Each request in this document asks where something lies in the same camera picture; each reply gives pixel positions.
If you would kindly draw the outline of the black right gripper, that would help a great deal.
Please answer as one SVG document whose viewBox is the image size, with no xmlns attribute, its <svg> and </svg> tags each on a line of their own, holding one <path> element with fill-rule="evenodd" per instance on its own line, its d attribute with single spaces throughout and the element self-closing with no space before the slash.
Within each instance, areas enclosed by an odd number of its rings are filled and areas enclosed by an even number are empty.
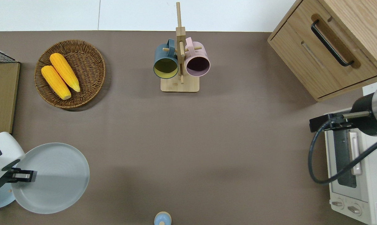
<svg viewBox="0 0 377 225">
<path fill-rule="evenodd" d="M 325 122 L 328 122 L 322 131 L 340 131 L 353 129 L 353 124 L 344 119 L 341 113 L 328 113 L 309 120 L 310 132 L 316 132 Z"/>
</svg>

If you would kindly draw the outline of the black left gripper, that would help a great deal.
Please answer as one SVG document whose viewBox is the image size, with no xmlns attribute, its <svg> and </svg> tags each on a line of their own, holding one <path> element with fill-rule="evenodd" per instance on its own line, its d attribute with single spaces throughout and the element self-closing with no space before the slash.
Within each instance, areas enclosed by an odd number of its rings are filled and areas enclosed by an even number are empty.
<svg viewBox="0 0 377 225">
<path fill-rule="evenodd" d="M 10 183 L 25 182 L 30 183 L 34 182 L 37 176 L 37 171 L 33 170 L 22 170 L 21 168 L 12 168 L 10 171 Z"/>
</svg>

